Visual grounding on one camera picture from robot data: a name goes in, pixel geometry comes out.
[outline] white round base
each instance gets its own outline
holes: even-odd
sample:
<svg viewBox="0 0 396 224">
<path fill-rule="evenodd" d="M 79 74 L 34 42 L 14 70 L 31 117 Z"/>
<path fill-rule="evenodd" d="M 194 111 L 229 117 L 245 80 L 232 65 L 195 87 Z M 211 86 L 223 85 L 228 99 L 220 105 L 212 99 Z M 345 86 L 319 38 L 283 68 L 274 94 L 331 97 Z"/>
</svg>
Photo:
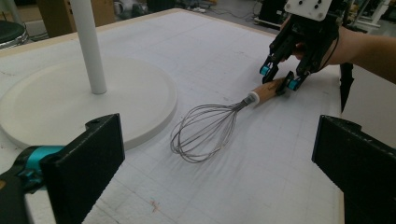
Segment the white round base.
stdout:
<svg viewBox="0 0 396 224">
<path fill-rule="evenodd" d="M 107 92 L 92 94 L 82 59 L 61 63 L 16 84 L 0 103 L 0 125 L 21 148 L 65 146 L 85 123 L 120 114 L 125 149 L 153 137 L 177 105 L 173 80 L 161 69 L 132 59 L 104 58 Z"/>
</svg>

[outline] whisk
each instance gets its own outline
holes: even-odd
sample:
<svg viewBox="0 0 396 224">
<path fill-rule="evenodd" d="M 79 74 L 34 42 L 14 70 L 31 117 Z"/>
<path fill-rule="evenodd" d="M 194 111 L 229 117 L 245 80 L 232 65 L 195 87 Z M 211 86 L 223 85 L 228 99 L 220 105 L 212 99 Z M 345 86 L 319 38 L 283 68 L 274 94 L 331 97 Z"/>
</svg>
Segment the whisk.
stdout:
<svg viewBox="0 0 396 224">
<path fill-rule="evenodd" d="M 238 112 L 276 96 L 284 79 L 261 85 L 238 104 L 196 106 L 171 132 L 171 150 L 192 163 L 210 159 L 230 141 Z"/>
</svg>

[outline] human hand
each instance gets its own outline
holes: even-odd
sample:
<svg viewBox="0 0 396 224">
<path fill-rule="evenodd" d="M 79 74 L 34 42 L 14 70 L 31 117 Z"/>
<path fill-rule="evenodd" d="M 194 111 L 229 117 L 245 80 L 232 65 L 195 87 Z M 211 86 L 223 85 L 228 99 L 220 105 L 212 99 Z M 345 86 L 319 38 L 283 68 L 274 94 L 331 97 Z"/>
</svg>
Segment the human hand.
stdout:
<svg viewBox="0 0 396 224">
<path fill-rule="evenodd" d="M 289 21 L 289 18 L 285 20 L 285 22 L 281 25 L 281 30 L 284 28 L 285 24 Z M 335 39 L 326 54 L 323 56 L 322 62 L 320 64 L 320 68 L 324 68 L 329 64 L 341 64 L 347 63 L 351 60 L 353 50 L 348 47 L 348 42 L 352 41 L 353 33 L 346 29 L 345 27 L 340 27 L 338 29 L 338 38 Z M 298 60 L 301 60 L 304 57 L 305 52 L 305 43 L 300 42 L 297 43 L 295 48 L 292 51 L 292 55 L 294 55 Z"/>
</svg>

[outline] robotic hand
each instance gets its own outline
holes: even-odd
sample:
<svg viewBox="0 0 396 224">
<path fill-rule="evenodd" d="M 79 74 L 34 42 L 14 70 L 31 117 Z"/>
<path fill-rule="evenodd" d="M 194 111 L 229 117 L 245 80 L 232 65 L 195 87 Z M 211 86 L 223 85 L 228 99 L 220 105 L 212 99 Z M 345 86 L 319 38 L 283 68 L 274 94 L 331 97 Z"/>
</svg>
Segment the robotic hand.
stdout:
<svg viewBox="0 0 396 224">
<path fill-rule="evenodd" d="M 0 223 L 34 223 L 24 195 L 46 187 L 57 223 L 81 223 L 124 160 L 120 115 L 86 124 L 64 147 L 28 147 L 0 174 Z"/>
<path fill-rule="evenodd" d="M 262 83 L 272 81 L 278 71 L 278 64 L 287 60 L 297 44 L 303 43 L 304 57 L 296 68 L 296 75 L 289 72 L 285 82 L 277 90 L 284 88 L 297 91 L 305 79 L 322 67 L 326 52 L 334 40 L 338 41 L 338 28 L 348 13 L 350 0 L 289 0 L 285 10 L 291 14 L 282 31 L 270 45 L 270 54 L 260 69 Z"/>
</svg>

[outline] white pole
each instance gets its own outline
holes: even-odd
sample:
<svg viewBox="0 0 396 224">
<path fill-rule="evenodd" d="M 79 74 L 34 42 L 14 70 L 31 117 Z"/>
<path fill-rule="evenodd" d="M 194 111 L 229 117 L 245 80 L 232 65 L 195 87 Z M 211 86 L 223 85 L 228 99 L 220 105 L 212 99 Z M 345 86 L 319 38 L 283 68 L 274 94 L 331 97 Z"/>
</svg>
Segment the white pole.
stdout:
<svg viewBox="0 0 396 224">
<path fill-rule="evenodd" d="M 107 91 L 99 44 L 93 20 L 91 0 L 70 0 L 79 43 L 93 94 Z"/>
<path fill-rule="evenodd" d="M 14 0 L 6 0 L 5 3 L 6 8 L 8 8 L 8 10 L 11 12 L 12 20 L 24 26 L 24 23 L 21 20 L 20 13 L 18 12 L 17 5 L 15 5 Z"/>
</svg>

